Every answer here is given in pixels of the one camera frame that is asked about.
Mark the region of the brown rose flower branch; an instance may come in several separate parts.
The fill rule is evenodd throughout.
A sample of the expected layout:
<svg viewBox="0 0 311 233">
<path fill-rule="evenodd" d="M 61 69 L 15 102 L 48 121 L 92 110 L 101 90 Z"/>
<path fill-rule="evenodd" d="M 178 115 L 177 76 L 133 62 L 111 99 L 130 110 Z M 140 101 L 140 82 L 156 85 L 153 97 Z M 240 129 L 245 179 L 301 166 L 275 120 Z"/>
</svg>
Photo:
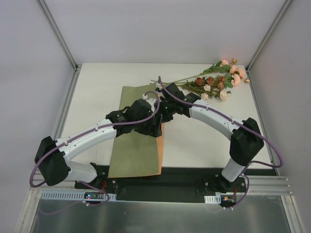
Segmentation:
<svg viewBox="0 0 311 233">
<path fill-rule="evenodd" d="M 216 77 L 196 77 L 193 81 L 186 80 L 178 84 L 179 87 L 197 94 L 207 93 L 212 96 L 219 94 L 222 90 L 233 88 L 232 77 L 228 75 L 217 75 Z"/>
</svg>

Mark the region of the cream rose flower branch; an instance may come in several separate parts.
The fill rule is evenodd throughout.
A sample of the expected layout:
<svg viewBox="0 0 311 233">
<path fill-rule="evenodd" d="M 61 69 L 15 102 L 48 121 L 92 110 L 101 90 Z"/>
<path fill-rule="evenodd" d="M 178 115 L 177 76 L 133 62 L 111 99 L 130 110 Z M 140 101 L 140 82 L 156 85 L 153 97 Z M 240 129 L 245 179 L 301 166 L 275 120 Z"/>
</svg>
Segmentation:
<svg viewBox="0 0 311 233">
<path fill-rule="evenodd" d="M 188 90 L 199 95 L 203 100 L 217 98 L 222 102 L 227 101 L 229 94 L 231 94 L 231 91 L 226 91 L 225 89 L 219 90 L 207 84 L 203 86 L 188 86 Z"/>
</svg>

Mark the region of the green and orange wrapping paper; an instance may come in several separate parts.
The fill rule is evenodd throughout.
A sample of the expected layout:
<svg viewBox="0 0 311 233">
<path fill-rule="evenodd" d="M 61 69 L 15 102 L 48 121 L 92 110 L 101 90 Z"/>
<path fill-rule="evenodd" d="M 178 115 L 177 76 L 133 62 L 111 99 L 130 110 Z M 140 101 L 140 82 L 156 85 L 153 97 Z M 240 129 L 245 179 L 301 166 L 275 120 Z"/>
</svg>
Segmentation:
<svg viewBox="0 0 311 233">
<path fill-rule="evenodd" d="M 147 91 L 154 91 L 155 84 L 122 87 L 120 110 L 142 99 Z M 164 133 L 155 138 L 135 131 L 114 139 L 109 178 L 144 177 L 160 174 L 162 166 Z"/>
</svg>

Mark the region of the pink rose flower branch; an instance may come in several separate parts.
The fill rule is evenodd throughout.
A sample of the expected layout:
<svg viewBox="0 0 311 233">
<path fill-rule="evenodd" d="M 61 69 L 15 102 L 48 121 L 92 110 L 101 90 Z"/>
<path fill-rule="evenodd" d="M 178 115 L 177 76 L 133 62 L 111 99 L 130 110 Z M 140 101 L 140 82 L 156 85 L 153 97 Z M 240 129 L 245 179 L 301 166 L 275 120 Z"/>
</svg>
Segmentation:
<svg viewBox="0 0 311 233">
<path fill-rule="evenodd" d="M 228 75 L 232 77 L 233 80 L 231 81 L 231 83 L 233 84 L 233 87 L 235 87 L 240 84 L 240 81 L 245 79 L 246 72 L 244 68 L 240 68 L 237 66 L 237 59 L 232 59 L 231 62 L 222 59 L 216 64 L 212 64 L 209 68 L 206 68 L 200 74 L 174 81 L 174 83 L 178 85 L 185 82 L 186 80 L 193 81 L 196 77 L 216 77 L 217 75 Z"/>
</svg>

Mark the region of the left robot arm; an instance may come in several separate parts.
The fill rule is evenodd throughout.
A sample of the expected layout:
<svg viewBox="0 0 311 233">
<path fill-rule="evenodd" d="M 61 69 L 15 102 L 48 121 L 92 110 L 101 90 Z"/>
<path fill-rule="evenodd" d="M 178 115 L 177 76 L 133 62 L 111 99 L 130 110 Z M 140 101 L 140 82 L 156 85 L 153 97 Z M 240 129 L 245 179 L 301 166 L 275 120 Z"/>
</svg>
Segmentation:
<svg viewBox="0 0 311 233">
<path fill-rule="evenodd" d="M 152 124 L 161 119 L 160 101 L 138 99 L 131 106 L 112 111 L 94 126 L 72 136 L 41 140 L 35 156 L 35 170 L 43 176 L 43 183 L 54 186 L 64 180 L 84 181 L 93 189 L 99 188 L 103 178 L 93 163 L 81 164 L 73 159 L 82 152 L 104 141 L 136 131 L 155 137 Z"/>
</svg>

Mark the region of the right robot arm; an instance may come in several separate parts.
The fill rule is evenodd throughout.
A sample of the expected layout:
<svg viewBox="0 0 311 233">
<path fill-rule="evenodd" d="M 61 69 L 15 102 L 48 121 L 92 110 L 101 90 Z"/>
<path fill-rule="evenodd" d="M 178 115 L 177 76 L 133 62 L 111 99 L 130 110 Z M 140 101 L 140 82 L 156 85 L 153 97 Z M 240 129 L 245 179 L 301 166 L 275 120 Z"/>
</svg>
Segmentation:
<svg viewBox="0 0 311 233">
<path fill-rule="evenodd" d="M 184 115 L 207 124 L 230 141 L 230 159 L 221 174 L 209 182 L 209 187 L 220 193 L 232 190 L 237 178 L 264 147 L 257 122 L 252 118 L 229 117 L 194 93 L 184 95 L 174 83 L 165 88 L 157 84 L 157 89 L 163 95 L 160 106 L 163 122 L 171 121 L 174 114 Z"/>
</svg>

